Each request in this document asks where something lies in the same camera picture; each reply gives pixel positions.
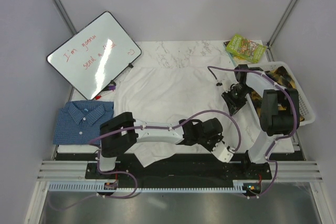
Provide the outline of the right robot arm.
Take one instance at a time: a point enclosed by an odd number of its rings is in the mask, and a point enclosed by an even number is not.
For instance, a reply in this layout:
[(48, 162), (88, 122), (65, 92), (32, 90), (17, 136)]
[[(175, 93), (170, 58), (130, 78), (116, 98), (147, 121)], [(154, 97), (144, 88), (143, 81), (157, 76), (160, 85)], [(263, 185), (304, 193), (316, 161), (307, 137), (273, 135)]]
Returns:
[(222, 94), (230, 115), (236, 114), (247, 102), (247, 95), (255, 91), (261, 97), (258, 115), (261, 131), (254, 145), (247, 151), (249, 161), (240, 166), (241, 174), (248, 179), (259, 173), (258, 164), (268, 161), (277, 142), (290, 138), (300, 125), (299, 93), (272, 80), (261, 68), (238, 65), (237, 83)]

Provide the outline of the white long sleeve shirt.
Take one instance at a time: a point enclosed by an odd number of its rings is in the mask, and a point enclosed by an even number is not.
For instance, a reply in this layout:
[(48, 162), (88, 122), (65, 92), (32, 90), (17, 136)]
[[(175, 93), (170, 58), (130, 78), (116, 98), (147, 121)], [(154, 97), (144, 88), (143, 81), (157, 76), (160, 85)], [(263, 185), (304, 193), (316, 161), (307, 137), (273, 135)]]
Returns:
[[(134, 66), (116, 89), (114, 116), (132, 112), (139, 120), (156, 123), (173, 123), (204, 110), (221, 110), (228, 113), (227, 105), (216, 86), (207, 66), (233, 69), (229, 56), (191, 56), (186, 67), (155, 68)], [(205, 113), (196, 119), (205, 121), (218, 118), (223, 126), (224, 140), (229, 146), (238, 143), (237, 130), (229, 118), (219, 113)], [(253, 146), (258, 129), (239, 120), (237, 122), (242, 143), (238, 152), (244, 153)], [(156, 160), (170, 157), (177, 152), (205, 152), (199, 145), (174, 146), (167, 143), (134, 145), (134, 152), (145, 167)]]

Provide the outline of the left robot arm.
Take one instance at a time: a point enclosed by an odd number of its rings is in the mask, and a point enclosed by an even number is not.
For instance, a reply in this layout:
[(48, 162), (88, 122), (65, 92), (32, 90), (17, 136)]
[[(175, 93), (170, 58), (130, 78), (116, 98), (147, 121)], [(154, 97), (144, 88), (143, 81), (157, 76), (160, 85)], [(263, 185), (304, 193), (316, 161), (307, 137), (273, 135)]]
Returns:
[(124, 112), (100, 125), (100, 157), (97, 173), (111, 178), (116, 160), (133, 145), (167, 143), (169, 145), (200, 145), (219, 161), (229, 162), (233, 154), (223, 141), (223, 127), (217, 118), (206, 121), (180, 120), (177, 123), (149, 123)]

